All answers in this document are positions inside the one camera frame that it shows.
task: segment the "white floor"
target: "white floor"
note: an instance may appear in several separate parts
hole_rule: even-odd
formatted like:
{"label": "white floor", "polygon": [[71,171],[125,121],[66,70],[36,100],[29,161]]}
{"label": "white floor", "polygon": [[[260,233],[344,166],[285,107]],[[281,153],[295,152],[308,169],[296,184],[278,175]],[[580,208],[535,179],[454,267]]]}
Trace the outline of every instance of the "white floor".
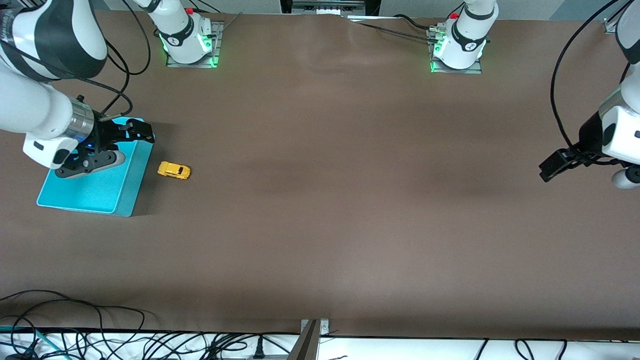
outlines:
{"label": "white floor", "polygon": [[[106,334],[107,339],[124,341],[128,340],[130,334]],[[153,336],[153,334],[139,334],[135,339]],[[213,334],[207,335],[207,343],[214,337]],[[269,335],[269,339],[279,343],[285,348],[291,349],[296,342],[297,336],[293,335]],[[66,334],[67,345],[75,345],[75,335]],[[170,344],[174,347],[188,339],[189,335],[183,335]],[[32,339],[32,334],[16,334],[14,336],[15,343],[18,345],[28,346]],[[56,347],[63,348],[60,334],[47,335],[47,339]],[[91,341],[101,340],[99,333],[90,335]],[[10,342],[7,333],[0,334],[0,342]],[[141,339],[137,342],[129,343],[122,347],[117,354],[124,360],[141,360],[143,354],[143,346],[147,342]],[[255,352],[257,338],[246,340],[248,346],[246,349],[237,352],[224,352],[225,359],[246,359]],[[482,340],[441,340],[441,339],[384,339],[384,338],[323,338],[319,346],[318,360],[330,360],[347,356],[347,360],[359,359],[429,359],[429,360],[474,360]],[[561,341],[527,341],[537,360],[556,360],[562,347]],[[482,360],[520,360],[520,356],[514,349],[513,340],[490,340],[482,354]],[[103,343],[96,345],[110,354],[110,351]],[[117,343],[111,343],[111,348],[118,346]],[[184,346],[180,347],[181,351],[196,350],[204,348],[205,344],[202,337],[198,337]],[[48,345],[44,341],[40,341],[36,352],[45,354],[54,352],[56,349]],[[527,354],[524,346],[521,351]],[[264,342],[264,352],[270,354],[284,354],[284,352],[267,341]],[[15,352],[9,346],[0,346],[0,359],[14,354]],[[165,348],[159,350],[151,357],[157,359],[169,353]],[[182,360],[197,360],[202,352],[195,354],[181,355]],[[563,360],[632,360],[634,357],[640,357],[640,344],[638,343],[620,343],[608,341],[570,341],[568,343]],[[55,359],[74,360],[73,357],[66,359],[64,356],[54,357]],[[101,356],[96,350],[90,350],[86,356],[88,360],[100,360]],[[171,356],[170,359],[178,359],[177,356]],[[108,360],[116,360],[116,357],[109,357]]]}

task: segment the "blue bin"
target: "blue bin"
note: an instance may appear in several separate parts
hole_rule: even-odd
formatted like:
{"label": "blue bin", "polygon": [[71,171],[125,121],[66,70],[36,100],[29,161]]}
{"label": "blue bin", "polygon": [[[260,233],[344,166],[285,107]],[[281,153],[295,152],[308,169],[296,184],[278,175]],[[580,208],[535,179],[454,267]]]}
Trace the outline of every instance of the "blue bin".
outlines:
{"label": "blue bin", "polygon": [[[127,119],[131,118],[119,117],[113,121],[125,124]],[[50,170],[36,204],[83,213],[131,216],[153,144],[122,142],[118,143],[118,148],[126,160],[107,170],[76,179],[60,179]]]}

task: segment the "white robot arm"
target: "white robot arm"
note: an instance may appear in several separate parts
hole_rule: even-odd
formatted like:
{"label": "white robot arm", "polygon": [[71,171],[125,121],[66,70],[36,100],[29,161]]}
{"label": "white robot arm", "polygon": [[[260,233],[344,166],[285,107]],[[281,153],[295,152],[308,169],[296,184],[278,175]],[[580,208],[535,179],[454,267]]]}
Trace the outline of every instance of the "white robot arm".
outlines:
{"label": "white robot arm", "polygon": [[489,29],[498,17],[496,0],[465,0],[460,16],[438,24],[445,28],[433,56],[453,69],[466,69],[482,56]]}
{"label": "white robot arm", "polygon": [[557,150],[540,164],[540,177],[545,182],[565,170],[612,158],[605,164],[623,167],[613,175],[614,186],[640,186],[640,1],[634,1],[623,12],[616,39],[629,61],[631,75],[580,127],[576,144]]}
{"label": "white robot arm", "polygon": [[[187,14],[179,0],[135,1],[148,11],[175,61],[191,63],[207,53],[201,32],[208,19]],[[60,169],[59,176],[123,163],[117,142],[153,142],[148,124],[104,121],[104,114],[48,84],[96,76],[107,54],[89,0],[48,0],[37,8],[0,11],[0,129],[26,133],[25,154]]]}

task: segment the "brown table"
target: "brown table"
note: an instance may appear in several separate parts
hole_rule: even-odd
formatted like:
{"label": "brown table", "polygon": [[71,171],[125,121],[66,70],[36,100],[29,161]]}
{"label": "brown table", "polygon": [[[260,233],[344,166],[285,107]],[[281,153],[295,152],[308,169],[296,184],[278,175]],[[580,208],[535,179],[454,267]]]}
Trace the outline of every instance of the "brown table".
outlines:
{"label": "brown table", "polygon": [[[98,20],[139,69],[131,14]],[[22,135],[0,133],[2,293],[140,307],[157,315],[149,329],[328,317],[338,334],[638,337],[640,192],[615,189],[613,167],[538,177],[563,146],[548,88],[577,26],[498,21],[480,76],[432,74],[424,43],[331,15],[242,15],[215,70],[167,69],[152,38],[127,91],[157,134],[133,217],[39,208],[46,169]],[[565,61],[557,99],[576,138],[624,59],[594,23]],[[122,78],[108,65],[97,79]],[[56,86],[99,109],[112,97]],[[162,160],[192,178],[155,174]],[[43,313],[42,325],[97,326],[78,307]]]}

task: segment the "yellow toy car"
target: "yellow toy car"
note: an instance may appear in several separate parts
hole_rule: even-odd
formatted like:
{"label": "yellow toy car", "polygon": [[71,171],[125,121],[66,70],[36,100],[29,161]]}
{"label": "yellow toy car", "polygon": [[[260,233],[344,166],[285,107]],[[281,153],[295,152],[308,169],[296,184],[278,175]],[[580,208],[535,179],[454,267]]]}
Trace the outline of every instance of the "yellow toy car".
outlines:
{"label": "yellow toy car", "polygon": [[191,175],[191,169],[184,165],[170,163],[169,161],[163,161],[158,167],[158,174],[162,176],[175,177],[176,179],[186,180]]}

